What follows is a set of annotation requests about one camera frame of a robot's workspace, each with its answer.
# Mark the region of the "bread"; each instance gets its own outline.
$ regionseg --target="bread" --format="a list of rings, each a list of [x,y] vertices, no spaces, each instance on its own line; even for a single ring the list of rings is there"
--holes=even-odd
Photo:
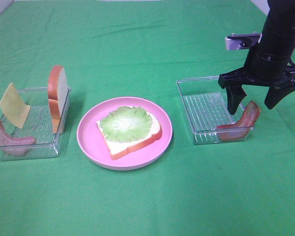
[[[67,77],[64,67],[55,65],[50,72],[48,80],[48,104],[52,117],[53,133],[56,133],[58,130],[67,92]]]
[[[162,127],[156,116],[148,111],[146,111],[148,115],[152,118],[152,124],[149,130],[149,133],[144,137],[136,141],[132,142],[113,142],[106,139],[105,135],[103,134],[103,129],[100,127],[100,120],[98,120],[97,127],[99,128],[106,146],[110,152],[110,156],[112,160],[117,160],[128,153],[134,152],[141,148],[144,148],[154,141],[159,140],[162,136]]]

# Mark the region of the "yellow cheese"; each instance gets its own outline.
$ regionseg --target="yellow cheese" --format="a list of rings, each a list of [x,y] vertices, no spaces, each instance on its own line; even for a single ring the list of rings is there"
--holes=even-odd
[[[22,129],[30,112],[13,83],[10,83],[0,101],[0,107],[5,117],[16,127]]]

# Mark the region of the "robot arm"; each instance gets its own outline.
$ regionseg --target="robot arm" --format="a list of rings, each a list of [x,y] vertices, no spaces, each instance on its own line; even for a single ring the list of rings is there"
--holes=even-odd
[[[239,37],[241,48],[249,48],[242,68],[221,74],[219,85],[225,88],[228,111],[234,114],[246,96],[242,85],[269,87],[265,105],[272,109],[286,95],[295,91],[295,67],[288,62],[295,49],[295,0],[268,0],[270,11],[262,33]]]

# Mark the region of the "clear plastic container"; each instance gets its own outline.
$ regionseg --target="clear plastic container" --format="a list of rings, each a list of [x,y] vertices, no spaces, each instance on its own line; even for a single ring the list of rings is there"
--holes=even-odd
[[[57,133],[53,133],[52,119],[48,106],[47,88],[25,88],[17,90],[23,101],[30,105],[30,111],[22,129],[14,126],[4,115],[1,116],[5,132],[12,137],[34,136],[35,144],[18,146],[0,146],[0,160],[23,160],[56,157],[60,154],[65,139],[65,120],[70,103],[68,88],[64,109],[61,114]],[[27,149],[22,156],[7,154],[7,150]]]
[[[216,144],[246,140],[253,126],[239,128],[216,128],[223,124],[236,123],[245,109],[242,103],[234,115],[227,110],[227,94],[218,85],[218,76],[178,80],[185,118],[188,120],[190,138],[193,144]],[[235,140],[222,141],[219,135],[231,132],[239,136]]]

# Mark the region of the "pink plate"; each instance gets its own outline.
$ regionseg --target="pink plate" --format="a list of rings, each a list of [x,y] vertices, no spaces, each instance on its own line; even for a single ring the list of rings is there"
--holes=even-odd
[[[162,137],[152,144],[120,159],[112,160],[96,121],[120,106],[141,106],[153,113],[161,123],[163,133]],[[160,106],[139,97],[117,97],[96,105],[83,116],[78,126],[77,140],[82,151],[92,162],[107,169],[127,171],[144,167],[157,160],[168,147],[172,134],[171,120]]]

